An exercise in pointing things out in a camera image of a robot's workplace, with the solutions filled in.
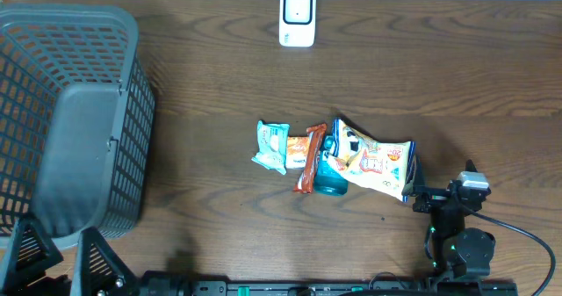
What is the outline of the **small orange snack packet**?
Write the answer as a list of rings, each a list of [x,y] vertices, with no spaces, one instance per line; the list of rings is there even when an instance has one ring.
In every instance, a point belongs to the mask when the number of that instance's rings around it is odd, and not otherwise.
[[[310,146],[308,136],[289,137],[287,139],[285,167],[288,170],[304,169]]]

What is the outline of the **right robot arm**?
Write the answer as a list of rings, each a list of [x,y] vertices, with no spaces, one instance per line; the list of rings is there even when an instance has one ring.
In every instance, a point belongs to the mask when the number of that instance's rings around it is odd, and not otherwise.
[[[483,230],[467,227],[465,218],[482,208],[491,194],[484,174],[471,160],[445,188],[426,184],[422,164],[414,159],[406,197],[414,199],[413,211],[430,215],[424,252],[438,275],[447,279],[482,278],[490,274],[495,238]]]

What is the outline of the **orange snack bar wrapper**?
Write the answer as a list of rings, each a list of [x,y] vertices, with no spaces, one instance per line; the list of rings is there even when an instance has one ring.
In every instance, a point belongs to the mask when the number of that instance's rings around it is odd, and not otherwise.
[[[294,192],[310,194],[313,192],[313,182],[318,169],[318,154],[327,131],[327,124],[322,123],[307,128],[310,143],[306,157],[305,168],[303,169],[298,182],[293,187]]]

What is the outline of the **mint green wipes pack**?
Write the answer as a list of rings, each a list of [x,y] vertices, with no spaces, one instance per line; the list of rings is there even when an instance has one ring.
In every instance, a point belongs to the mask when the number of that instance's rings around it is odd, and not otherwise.
[[[259,120],[256,127],[258,152],[252,161],[285,175],[289,129],[290,125],[286,123],[264,123]]]

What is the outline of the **teal Listerine mouthwash bottle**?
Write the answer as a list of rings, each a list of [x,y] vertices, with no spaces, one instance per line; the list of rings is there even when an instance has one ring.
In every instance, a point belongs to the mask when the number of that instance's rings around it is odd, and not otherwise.
[[[330,150],[335,145],[332,135],[327,135],[321,145],[318,156],[318,169],[313,181],[313,190],[320,194],[340,197],[347,193],[348,181],[328,165]]]

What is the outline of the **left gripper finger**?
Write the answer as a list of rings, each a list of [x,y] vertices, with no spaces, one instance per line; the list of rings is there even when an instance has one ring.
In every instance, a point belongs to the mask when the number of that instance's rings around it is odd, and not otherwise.
[[[95,227],[78,241],[71,296],[132,296],[139,281]]]
[[[51,236],[34,216],[20,218],[1,262],[1,291],[18,292],[46,276],[63,260]]]

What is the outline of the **yellow chips bag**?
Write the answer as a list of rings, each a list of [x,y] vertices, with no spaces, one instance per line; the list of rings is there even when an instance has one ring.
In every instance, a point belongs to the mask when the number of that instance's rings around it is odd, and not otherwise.
[[[416,144],[413,141],[380,142],[348,125],[333,121],[334,145],[328,151],[328,166],[343,179],[363,188],[390,195],[400,201],[406,196],[413,175]]]

